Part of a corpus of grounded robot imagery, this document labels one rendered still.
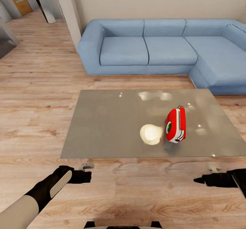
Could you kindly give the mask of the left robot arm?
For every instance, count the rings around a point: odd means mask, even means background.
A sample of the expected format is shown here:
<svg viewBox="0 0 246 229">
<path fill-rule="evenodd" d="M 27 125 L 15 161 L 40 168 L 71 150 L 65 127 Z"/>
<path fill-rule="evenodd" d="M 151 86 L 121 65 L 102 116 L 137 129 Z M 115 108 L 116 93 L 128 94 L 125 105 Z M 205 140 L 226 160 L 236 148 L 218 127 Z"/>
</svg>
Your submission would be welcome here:
<svg viewBox="0 0 246 229">
<path fill-rule="evenodd" d="M 0 229 L 26 229 L 43 208 L 67 184 L 91 182 L 94 163 L 81 163 L 78 170 L 61 165 L 52 175 L 38 182 L 34 188 L 0 213 Z"/>
</svg>

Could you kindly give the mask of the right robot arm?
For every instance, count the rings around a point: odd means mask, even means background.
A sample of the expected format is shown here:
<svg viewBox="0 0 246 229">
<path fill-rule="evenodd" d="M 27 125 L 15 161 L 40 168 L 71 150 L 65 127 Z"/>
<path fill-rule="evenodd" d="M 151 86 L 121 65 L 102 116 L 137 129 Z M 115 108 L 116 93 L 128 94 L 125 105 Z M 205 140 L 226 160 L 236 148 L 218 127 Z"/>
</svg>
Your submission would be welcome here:
<svg viewBox="0 0 246 229">
<path fill-rule="evenodd" d="M 246 169 L 235 169 L 227 173 L 218 173 L 222 168 L 218 164 L 208 164 L 206 169 L 209 175 L 203 175 L 200 178 L 193 179 L 194 182 L 202 183 L 207 187 L 239 188 L 246 200 Z"/>
</svg>

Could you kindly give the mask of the radio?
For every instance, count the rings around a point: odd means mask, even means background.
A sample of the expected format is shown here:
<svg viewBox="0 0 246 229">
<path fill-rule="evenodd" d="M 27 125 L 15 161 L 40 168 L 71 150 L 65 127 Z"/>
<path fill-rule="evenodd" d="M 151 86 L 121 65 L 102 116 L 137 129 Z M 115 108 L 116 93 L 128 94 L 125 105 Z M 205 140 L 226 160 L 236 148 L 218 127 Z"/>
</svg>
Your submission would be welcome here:
<svg viewBox="0 0 246 229">
<path fill-rule="evenodd" d="M 185 109 L 182 106 L 171 110 L 168 114 L 166 138 L 174 143 L 178 143 L 186 138 L 186 116 Z"/>
</svg>

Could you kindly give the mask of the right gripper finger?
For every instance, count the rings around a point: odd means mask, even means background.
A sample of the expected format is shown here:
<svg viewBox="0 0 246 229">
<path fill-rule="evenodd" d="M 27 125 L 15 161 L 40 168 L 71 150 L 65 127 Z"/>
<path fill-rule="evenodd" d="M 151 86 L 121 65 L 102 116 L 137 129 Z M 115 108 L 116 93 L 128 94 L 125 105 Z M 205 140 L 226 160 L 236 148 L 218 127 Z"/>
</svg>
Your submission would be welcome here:
<svg viewBox="0 0 246 229">
<path fill-rule="evenodd" d="M 193 179 L 193 181 L 194 182 L 197 182 L 197 183 L 205 184 L 205 180 L 204 180 L 203 176 L 200 177 L 200 178 Z"/>
</svg>

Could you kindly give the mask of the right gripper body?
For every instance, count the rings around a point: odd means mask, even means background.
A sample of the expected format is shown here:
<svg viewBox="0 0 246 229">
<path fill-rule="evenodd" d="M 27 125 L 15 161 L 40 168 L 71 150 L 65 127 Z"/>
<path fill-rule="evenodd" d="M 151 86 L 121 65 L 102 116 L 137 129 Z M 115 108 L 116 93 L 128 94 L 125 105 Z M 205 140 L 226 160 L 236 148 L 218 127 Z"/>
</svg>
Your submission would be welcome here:
<svg viewBox="0 0 246 229">
<path fill-rule="evenodd" d="M 228 188 L 228 186 L 222 180 L 222 173 L 213 173 L 210 175 L 203 175 L 205 183 L 207 187 L 224 187 Z"/>
</svg>

